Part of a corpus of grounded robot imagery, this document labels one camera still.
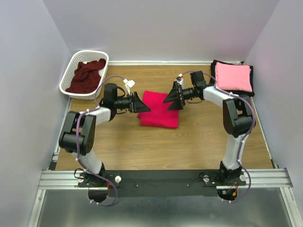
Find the screw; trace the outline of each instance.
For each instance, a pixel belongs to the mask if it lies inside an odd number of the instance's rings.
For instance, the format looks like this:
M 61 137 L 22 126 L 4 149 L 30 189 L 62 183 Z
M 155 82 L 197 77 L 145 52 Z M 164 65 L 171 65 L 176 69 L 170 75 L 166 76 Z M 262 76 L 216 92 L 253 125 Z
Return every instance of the screw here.
M 209 180 L 210 180 L 210 178 L 209 178 L 208 175 L 204 175 L 204 176 L 203 176 L 203 181 L 204 181 L 205 183 L 209 182 Z
M 246 176 L 245 175 L 240 175 L 240 180 L 246 181 Z

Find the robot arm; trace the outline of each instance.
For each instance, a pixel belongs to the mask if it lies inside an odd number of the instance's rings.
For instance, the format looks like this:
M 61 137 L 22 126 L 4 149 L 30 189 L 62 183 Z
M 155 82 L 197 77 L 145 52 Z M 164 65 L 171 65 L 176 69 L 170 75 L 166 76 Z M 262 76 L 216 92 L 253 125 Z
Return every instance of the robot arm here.
M 201 100 L 210 101 L 223 109 L 223 125 L 228 133 L 225 156 L 220 163 L 219 177 L 222 181 L 235 179 L 241 175 L 241 161 L 244 145 L 239 149 L 240 142 L 245 143 L 245 134 L 252 124 L 252 112 L 250 108 L 241 100 L 217 91 L 212 85 L 207 85 L 202 71 L 190 74 L 193 87 L 183 88 L 183 79 L 177 78 L 171 92 L 168 94 L 164 103 L 172 102 L 169 110 L 182 110 L 185 100 L 199 97 Z M 246 95 L 241 96 L 248 103 L 250 98 Z
M 95 128 L 103 122 L 111 121 L 117 114 L 117 109 L 128 109 L 132 113 L 148 112 L 146 106 L 138 97 L 137 92 L 129 92 L 127 97 L 117 95 L 118 86 L 113 83 L 105 84 L 104 96 L 99 107 L 85 114 L 80 121 L 80 156 L 82 164 L 93 173 L 104 176 L 104 164 L 95 155 L 92 147 L 95 138 Z M 59 146 L 78 158 L 76 147 L 76 125 L 79 115 L 83 112 L 69 111 L 66 115 L 63 129 L 59 137 Z

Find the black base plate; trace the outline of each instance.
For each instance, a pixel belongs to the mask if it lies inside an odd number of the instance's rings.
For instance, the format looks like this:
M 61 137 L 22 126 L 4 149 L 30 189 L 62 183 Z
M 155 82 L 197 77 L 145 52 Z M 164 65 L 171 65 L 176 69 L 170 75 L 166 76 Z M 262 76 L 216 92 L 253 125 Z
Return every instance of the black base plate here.
M 95 176 L 82 175 L 88 180 L 79 187 L 107 187 L 107 182 Z M 122 179 L 119 184 L 115 182 L 118 175 Z M 204 175 L 210 176 L 209 182 L 203 181 Z M 119 197 L 217 196 L 216 186 L 232 186 L 234 183 L 217 181 L 218 170 L 109 170 L 106 176 L 117 187 Z M 114 195 L 115 191 L 109 190 L 109 196 Z

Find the white knob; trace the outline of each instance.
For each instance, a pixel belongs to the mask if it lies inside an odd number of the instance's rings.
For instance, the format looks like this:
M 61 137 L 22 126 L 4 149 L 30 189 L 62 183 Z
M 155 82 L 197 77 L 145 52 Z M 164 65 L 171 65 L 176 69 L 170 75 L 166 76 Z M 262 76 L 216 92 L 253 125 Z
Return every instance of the white knob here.
M 115 177 L 115 182 L 116 183 L 120 183 L 121 182 L 121 177 L 120 176 L 116 176 Z

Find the metal floor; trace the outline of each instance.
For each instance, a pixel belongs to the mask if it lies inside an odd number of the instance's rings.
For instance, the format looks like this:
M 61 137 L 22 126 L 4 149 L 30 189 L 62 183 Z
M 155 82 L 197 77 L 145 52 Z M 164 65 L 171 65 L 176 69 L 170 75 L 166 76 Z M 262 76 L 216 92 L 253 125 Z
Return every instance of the metal floor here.
M 246 189 L 239 189 L 241 195 Z M 216 197 L 119 198 L 112 207 L 89 203 L 85 190 L 47 190 L 39 227 L 290 227 L 279 188 L 252 188 L 228 204 Z

